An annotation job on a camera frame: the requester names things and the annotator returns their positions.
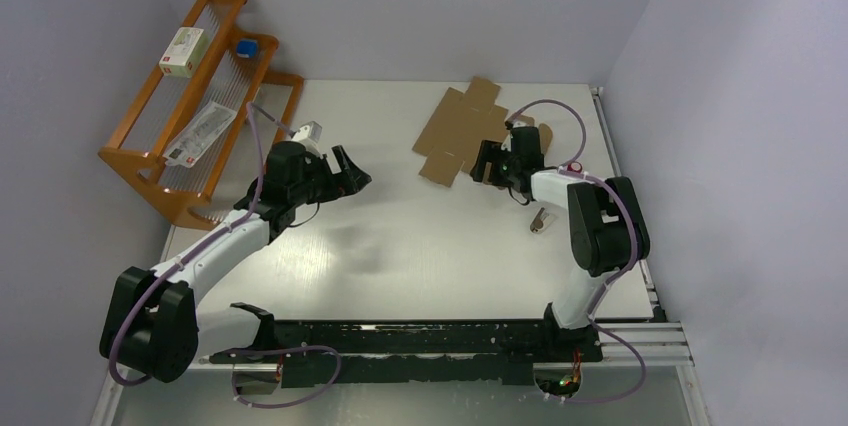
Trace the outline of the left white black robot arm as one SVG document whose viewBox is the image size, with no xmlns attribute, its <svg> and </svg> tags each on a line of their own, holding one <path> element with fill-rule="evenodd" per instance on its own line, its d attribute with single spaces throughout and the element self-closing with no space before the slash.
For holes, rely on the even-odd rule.
<svg viewBox="0 0 848 426">
<path fill-rule="evenodd" d="M 198 357 L 233 352 L 261 362 L 273 355 L 278 339 L 271 313 L 243 302 L 206 316 L 197 308 L 236 266 L 293 228 L 299 207 L 352 196 L 371 183 L 342 146 L 331 151 L 337 171 L 305 142 L 274 144 L 222 223 L 170 260 L 119 275 L 99 344 L 113 380 L 169 383 Z"/>
</svg>

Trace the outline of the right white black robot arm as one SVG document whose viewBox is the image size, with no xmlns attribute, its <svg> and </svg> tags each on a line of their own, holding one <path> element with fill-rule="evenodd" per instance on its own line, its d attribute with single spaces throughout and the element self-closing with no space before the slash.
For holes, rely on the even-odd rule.
<svg viewBox="0 0 848 426">
<path fill-rule="evenodd" d="M 471 178 L 568 213 L 576 267 L 564 293 L 546 307 L 551 326 L 539 335 L 548 358 L 565 359 L 578 345 L 577 334 L 596 325 L 596 311 L 611 286 L 650 251 L 631 179 L 601 179 L 566 166 L 546 165 L 541 133 L 534 126 L 512 127 L 500 143 L 483 140 Z"/>
</svg>

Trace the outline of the brown cardboard box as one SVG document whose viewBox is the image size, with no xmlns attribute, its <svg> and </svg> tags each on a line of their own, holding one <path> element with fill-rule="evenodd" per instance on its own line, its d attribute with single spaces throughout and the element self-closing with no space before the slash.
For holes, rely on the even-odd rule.
<svg viewBox="0 0 848 426">
<path fill-rule="evenodd" d="M 501 87 L 475 77 L 466 90 L 446 90 L 412 151 L 425 157 L 419 175 L 451 187 L 456 177 L 470 175 L 484 140 L 503 143 L 510 112 L 496 104 Z"/>
</svg>

